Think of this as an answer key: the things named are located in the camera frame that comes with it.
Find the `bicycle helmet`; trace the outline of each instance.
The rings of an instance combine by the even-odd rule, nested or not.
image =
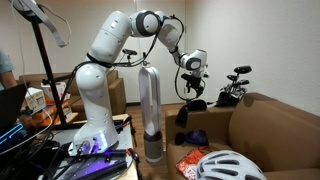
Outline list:
[[[197,180],[266,180],[260,168],[230,150],[211,152],[197,163]]]

